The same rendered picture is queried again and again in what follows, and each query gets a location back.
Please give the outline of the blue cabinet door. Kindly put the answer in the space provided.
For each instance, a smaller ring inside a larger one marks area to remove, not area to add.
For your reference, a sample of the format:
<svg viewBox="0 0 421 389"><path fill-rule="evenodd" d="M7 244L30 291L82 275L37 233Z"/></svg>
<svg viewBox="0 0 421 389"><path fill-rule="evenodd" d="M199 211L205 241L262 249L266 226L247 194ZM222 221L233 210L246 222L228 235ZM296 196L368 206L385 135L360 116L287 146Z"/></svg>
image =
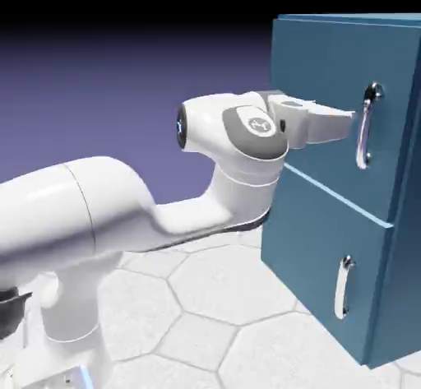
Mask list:
<svg viewBox="0 0 421 389"><path fill-rule="evenodd" d="M394 227L286 165L264 224L261 259L360 364L368 362L379 290ZM348 314L334 313L340 260L354 267Z"/></svg>
<svg viewBox="0 0 421 389"><path fill-rule="evenodd" d="M274 21L274 88L361 116L373 83L383 95L372 104L366 169L356 164L358 123L346 139L294 151L289 162L391 223L421 123L421 16L283 15Z"/></svg>

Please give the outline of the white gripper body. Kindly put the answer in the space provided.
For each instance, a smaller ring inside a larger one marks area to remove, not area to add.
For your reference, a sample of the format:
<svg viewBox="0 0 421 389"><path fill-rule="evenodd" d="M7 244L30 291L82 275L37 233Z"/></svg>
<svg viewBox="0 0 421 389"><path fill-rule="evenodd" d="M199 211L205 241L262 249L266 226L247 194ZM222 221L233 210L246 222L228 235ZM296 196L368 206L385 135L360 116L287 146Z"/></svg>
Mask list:
<svg viewBox="0 0 421 389"><path fill-rule="evenodd" d="M308 144L321 144L348 137L354 122L354 111L332 108L310 102L308 111Z"/></svg>

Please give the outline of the blue cabinet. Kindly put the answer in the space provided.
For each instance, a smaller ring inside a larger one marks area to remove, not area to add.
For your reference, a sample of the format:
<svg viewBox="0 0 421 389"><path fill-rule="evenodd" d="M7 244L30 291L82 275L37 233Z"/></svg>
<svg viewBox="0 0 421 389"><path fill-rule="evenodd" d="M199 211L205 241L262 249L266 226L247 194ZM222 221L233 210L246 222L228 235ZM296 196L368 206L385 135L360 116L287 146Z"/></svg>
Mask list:
<svg viewBox="0 0 421 389"><path fill-rule="evenodd" d="M416 14L298 16L366 15L421 16ZM354 207L362 209L350 200L344 199ZM369 358L364 364L370 368L377 368L421 350L421 123L407 165L399 209L390 224L393 225L394 231L387 250L382 286L379 290Z"/></svg>

